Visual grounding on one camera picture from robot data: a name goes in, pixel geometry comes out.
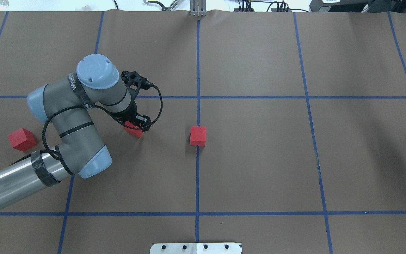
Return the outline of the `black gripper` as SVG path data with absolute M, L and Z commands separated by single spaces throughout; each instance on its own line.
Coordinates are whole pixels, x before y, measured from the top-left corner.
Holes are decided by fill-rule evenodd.
M 137 112 L 137 105 L 135 102 L 131 102 L 129 106 L 120 112 L 110 111 L 113 119 L 117 123 L 124 124 L 127 122 L 127 127 L 133 131 L 147 132 L 151 127 L 151 119 L 146 115 L 140 115 Z

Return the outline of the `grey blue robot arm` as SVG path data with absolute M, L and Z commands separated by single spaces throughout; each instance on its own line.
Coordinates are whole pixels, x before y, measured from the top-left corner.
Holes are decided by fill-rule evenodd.
M 146 132 L 156 121 L 137 112 L 141 89 L 159 88 L 136 71 L 119 72 L 101 54 L 85 56 L 76 70 L 29 93 L 27 104 L 43 124 L 44 149 L 0 171 L 0 210 L 72 175 L 87 179 L 104 171 L 112 158 L 89 109 L 99 108 L 123 127 Z

